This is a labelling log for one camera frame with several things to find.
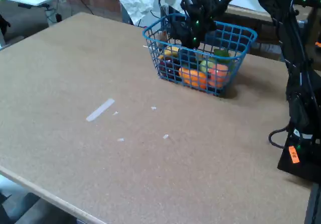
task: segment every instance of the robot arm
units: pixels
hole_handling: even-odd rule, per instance
[[[198,47],[205,34],[215,30],[213,19],[227,9],[231,0],[182,0],[188,27],[180,34],[186,47]],[[320,105],[321,77],[312,70],[302,43],[294,3],[321,6],[319,0],[258,0],[271,15],[288,69],[286,98],[290,121],[288,137],[278,168],[302,178],[321,183]],[[299,162],[292,161],[297,155]]]

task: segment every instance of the plastic fruit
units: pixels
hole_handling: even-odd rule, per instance
[[[207,73],[210,68],[215,67],[215,59],[214,58],[209,58],[207,62],[207,70],[206,70],[206,60],[203,60],[200,64],[200,71]]]
[[[197,70],[181,67],[179,74],[183,81],[193,87],[206,89],[206,74]]]
[[[219,57],[230,57],[229,51],[226,49],[223,49],[223,50],[214,49],[214,55]],[[223,64],[229,64],[230,60],[217,58],[217,62],[223,63]]]
[[[158,70],[162,76],[176,81],[181,81],[179,68],[180,66],[173,64],[171,60],[160,61],[158,64]]]
[[[168,46],[166,47],[166,49],[164,50],[164,54],[161,54],[158,59],[159,60],[163,60],[164,57],[166,58],[167,56],[170,57],[170,56],[173,56],[173,57],[178,57],[179,55],[179,48],[178,47],[171,47],[171,46]]]
[[[208,84],[216,88],[223,87],[229,78],[227,77],[228,70],[229,68],[222,64],[216,64],[214,68],[209,68],[208,73],[210,75],[210,79],[208,80]]]

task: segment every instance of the orange tag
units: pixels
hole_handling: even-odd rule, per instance
[[[290,152],[290,156],[291,156],[293,164],[299,163],[300,160],[299,160],[299,157],[297,156],[294,146],[289,146],[289,152]]]

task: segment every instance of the tape piece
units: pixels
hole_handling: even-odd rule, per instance
[[[112,98],[109,98],[106,102],[104,102],[98,109],[96,109],[94,112],[92,112],[91,115],[89,115],[86,120],[88,122],[93,121],[94,119],[96,119],[98,116],[100,116],[106,109],[108,109],[113,103],[115,102],[115,100],[113,100]]]

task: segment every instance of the cork board surface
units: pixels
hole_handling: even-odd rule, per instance
[[[159,79],[143,45],[78,14],[1,51],[0,173],[89,223],[303,223],[309,184],[267,141],[284,64],[248,55],[218,98]]]

